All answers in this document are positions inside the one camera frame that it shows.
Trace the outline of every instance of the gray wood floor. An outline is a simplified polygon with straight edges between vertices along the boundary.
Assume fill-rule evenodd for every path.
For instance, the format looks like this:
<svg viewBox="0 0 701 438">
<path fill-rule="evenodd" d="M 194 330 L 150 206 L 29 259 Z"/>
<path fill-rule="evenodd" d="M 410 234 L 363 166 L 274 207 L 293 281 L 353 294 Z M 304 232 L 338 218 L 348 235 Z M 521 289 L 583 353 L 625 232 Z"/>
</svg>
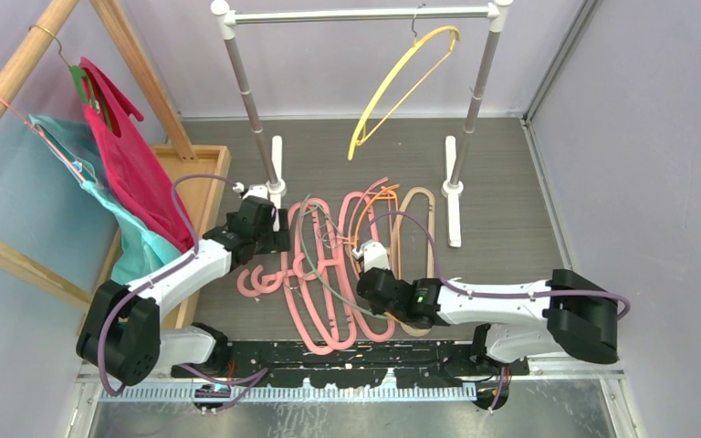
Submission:
<svg viewBox="0 0 701 438">
<path fill-rule="evenodd" d="M 446 276 L 460 276 L 468 283 L 516 283 L 548 277 L 562 262 L 552 233 L 539 180 L 525 136 L 516 119 L 481 119 L 476 128 L 462 181 L 463 247 L 446 243 L 446 202 L 440 193 L 444 175 L 445 135 L 458 136 L 462 120 L 390 120 L 346 160 L 355 120 L 289 120 L 265 122 L 268 138 L 284 139 L 283 177 L 288 185 L 284 206 L 298 203 L 308 194 L 324 199 L 337 217 L 346 193 L 364 191 L 387 176 L 402 186 L 401 196 L 414 186 L 434 192 L 437 254 Z M 195 144 L 225 144 L 232 152 L 229 176 L 246 185 L 266 179 L 247 121 L 189 121 L 185 127 Z M 219 214 L 237 210 L 237 198 L 225 193 Z M 424 202 L 410 211 L 425 220 Z M 425 239 L 412 224 L 403 227 L 403 272 L 413 280 L 423 277 Z M 280 267 L 277 255 L 261 256 L 250 267 L 263 264 L 265 272 Z M 282 292 L 243 297 L 235 282 L 238 272 L 203 289 L 195 320 L 221 329 L 231 339 L 297 340 L 297 331 Z M 322 303 L 320 289 L 314 301 Z M 341 315 L 341 303 L 335 308 Z M 314 339 L 304 306 L 303 320 Z M 373 328 L 380 327 L 371 320 Z M 340 324 L 340 333 L 345 333 Z M 473 325 L 434 328 L 429 338 L 471 339 Z M 395 337 L 408 336 L 397 328 Z"/>
</svg>

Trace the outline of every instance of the wooden clothes rack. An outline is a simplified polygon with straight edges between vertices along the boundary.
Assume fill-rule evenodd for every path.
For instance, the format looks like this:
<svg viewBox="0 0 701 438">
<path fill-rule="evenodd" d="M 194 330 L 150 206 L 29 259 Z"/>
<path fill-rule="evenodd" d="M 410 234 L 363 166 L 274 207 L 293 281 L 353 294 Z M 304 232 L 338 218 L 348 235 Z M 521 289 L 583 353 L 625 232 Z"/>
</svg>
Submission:
<svg viewBox="0 0 701 438">
<path fill-rule="evenodd" d="M 120 1 L 90 0 L 90 2 L 170 140 L 170 144 L 152 145 L 155 155 L 168 176 L 172 180 L 190 173 L 213 173 L 226 176 L 230 163 L 228 149 L 225 146 L 192 145 L 189 141 Z M 36 25 L 57 35 L 77 3 L 78 0 L 51 0 L 47 9 L 36 21 Z M 52 42 L 52 36 L 42 29 L 32 27 L 28 31 L 26 38 L 0 72 L 0 95 L 4 100 L 12 102 Z M 0 102 L 0 119 L 5 111 L 6 107 Z M 223 185 L 223 182 L 217 180 L 193 179 L 179 187 L 179 195 L 198 233 L 215 226 Z M 99 275 L 99 283 L 109 278 L 111 267 L 119 251 L 120 233 L 117 233 Z M 85 312 L 92 301 L 90 293 L 2 241 L 0 241 L 0 269 Z M 196 304 L 197 294 L 194 294 L 163 321 L 163 326 L 181 328 L 189 325 L 192 323 Z"/>
</svg>

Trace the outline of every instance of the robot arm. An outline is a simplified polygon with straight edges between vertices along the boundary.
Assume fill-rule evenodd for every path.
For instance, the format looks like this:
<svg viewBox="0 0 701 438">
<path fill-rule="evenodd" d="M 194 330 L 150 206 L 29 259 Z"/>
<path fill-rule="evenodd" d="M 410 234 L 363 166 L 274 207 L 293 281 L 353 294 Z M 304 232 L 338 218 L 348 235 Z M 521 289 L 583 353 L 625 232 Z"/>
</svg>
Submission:
<svg viewBox="0 0 701 438">
<path fill-rule="evenodd" d="M 451 281 L 467 292 L 529 296 L 498 299 L 458 294 L 437 278 L 412 284 L 398 280 L 379 242 L 363 244 L 354 251 L 354 258 L 363 266 L 356 290 L 370 302 L 373 313 L 388 312 L 419 329 L 484 324 L 485 356 L 495 362 L 507 364 L 529 355 L 559 351 L 593 363 L 618 360 L 616 301 L 602 297 L 534 297 L 534 293 L 551 290 L 603 290 L 570 270 L 557 269 L 551 279 L 519 285 Z"/>
<path fill-rule="evenodd" d="M 290 249 L 287 211 L 277 210 L 267 200 L 266 193 L 260 192 L 252 187 L 244 195 L 239 210 L 227 214 L 226 224 L 203 235 L 196 253 L 190 250 L 127 285 L 114 281 L 101 285 L 79 335 L 77 354 L 98 365 L 97 348 L 105 319 L 132 290 L 150 285 L 122 308 L 118 314 L 120 322 L 113 324 L 107 334 L 108 373 L 132 386 L 154 368 L 188 363 L 210 375 L 224 370 L 229 350 L 222 332 L 203 324 L 169 329 L 161 329 L 160 324 L 198 289 L 248 263 L 254 255 Z M 194 259 L 187 263 L 187 257 Z M 154 280 L 158 276 L 162 277 L 159 282 Z"/>
</svg>

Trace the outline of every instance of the yellow hanger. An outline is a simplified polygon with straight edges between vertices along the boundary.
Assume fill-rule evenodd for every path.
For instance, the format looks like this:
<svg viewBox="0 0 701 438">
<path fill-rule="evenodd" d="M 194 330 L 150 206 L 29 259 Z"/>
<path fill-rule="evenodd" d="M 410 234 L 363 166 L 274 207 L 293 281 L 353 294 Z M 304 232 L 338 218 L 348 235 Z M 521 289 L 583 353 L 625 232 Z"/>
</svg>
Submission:
<svg viewBox="0 0 701 438">
<path fill-rule="evenodd" d="M 388 111 L 388 113 L 382 117 L 382 119 L 374 126 L 374 128 L 372 128 L 370 132 L 367 133 L 367 119 L 370 117 L 372 111 L 377 106 L 383 93 L 385 93 L 385 90 L 388 89 L 388 87 L 391 85 L 391 82 L 393 82 L 393 79 L 396 78 L 396 75 L 398 75 L 399 72 L 402 71 L 402 68 L 404 68 L 404 66 L 407 65 L 410 59 L 412 59 L 412 57 L 418 52 L 418 50 L 421 49 L 421 47 L 425 45 L 425 43 L 427 43 L 429 40 L 436 37 L 437 35 L 443 34 L 445 32 L 450 33 L 450 46 L 447 49 L 447 53 L 442 57 L 442 59 L 440 59 L 436 64 L 434 64 L 434 66 L 431 67 L 431 69 L 429 69 L 422 78 L 415 82 L 415 85 L 413 85 L 413 87 L 409 91 L 407 91 L 398 102 L 396 102 L 396 105 L 394 105 L 393 108 L 391 108 L 391 110 Z M 372 96 L 370 103 L 367 104 L 367 108 L 361 114 L 359 123 L 356 125 L 356 130 L 353 132 L 353 137 L 350 139 L 350 148 L 348 149 L 348 160 L 353 160 L 353 153 L 356 151 L 356 146 L 361 146 L 362 144 L 364 144 L 364 142 L 366 142 L 366 140 L 368 140 L 372 136 L 372 134 L 378 128 L 380 128 L 380 126 L 389 118 L 389 116 L 391 116 L 391 114 L 394 111 L 396 111 L 396 109 L 399 108 L 399 106 L 402 105 L 402 103 L 408 97 L 410 97 L 411 94 L 413 94 L 413 91 L 415 91 L 415 89 L 417 89 L 423 83 L 423 81 L 434 72 L 434 70 L 436 70 L 443 62 L 445 62 L 445 59 L 447 59 L 447 57 L 449 57 L 453 53 L 455 43 L 460 40 L 461 34 L 460 32 L 458 32 L 457 27 L 442 26 L 432 30 L 428 33 L 428 35 L 424 36 L 419 41 L 415 41 L 413 46 L 410 47 L 410 49 L 407 50 L 406 53 L 404 53 L 402 58 L 399 59 L 399 62 L 397 62 L 396 65 L 393 66 L 391 71 L 388 72 L 388 76 L 386 76 L 385 79 L 382 80 L 382 83 L 377 88 L 377 91 L 375 91 L 375 94 Z"/>
</svg>

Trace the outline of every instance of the hanger hook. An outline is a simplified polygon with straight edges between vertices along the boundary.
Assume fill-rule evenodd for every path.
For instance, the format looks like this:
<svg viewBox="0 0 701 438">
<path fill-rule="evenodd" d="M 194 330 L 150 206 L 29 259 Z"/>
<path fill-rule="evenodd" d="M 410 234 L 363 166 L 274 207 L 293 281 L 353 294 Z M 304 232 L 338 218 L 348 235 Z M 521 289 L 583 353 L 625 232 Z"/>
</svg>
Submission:
<svg viewBox="0 0 701 438">
<path fill-rule="evenodd" d="M 420 6 L 418 6 L 418 7 L 415 8 L 415 13 L 413 14 L 413 22 L 410 24 L 410 29 L 413 30 L 413 35 L 414 35 L 415 41 L 418 40 L 418 32 L 415 30 L 415 18 L 418 17 L 418 9 L 420 9 L 420 8 L 422 8 L 422 7 L 424 7 L 424 6 L 425 6 L 425 3 L 421 3 Z"/>
<path fill-rule="evenodd" d="M 50 32 L 49 29 L 47 29 L 46 27 L 39 26 L 39 25 L 31 25 L 31 26 L 29 26 L 29 27 L 28 27 L 28 31 L 30 32 L 30 30 L 31 30 L 32 28 L 34 28 L 34 27 L 35 27 L 36 29 L 41 30 L 41 31 L 47 32 L 47 33 L 52 37 L 52 39 L 54 39 L 55 42 L 58 43 L 58 55 L 60 56 L 60 59 L 63 59 L 63 63 L 66 64 L 66 67 L 71 68 L 71 65 L 70 65 L 70 64 L 68 63 L 68 61 L 66 61 L 66 59 L 63 57 L 63 44 L 60 43 L 60 40 L 58 39 L 58 37 L 55 36 L 55 34 L 53 34 L 52 32 Z"/>
</svg>

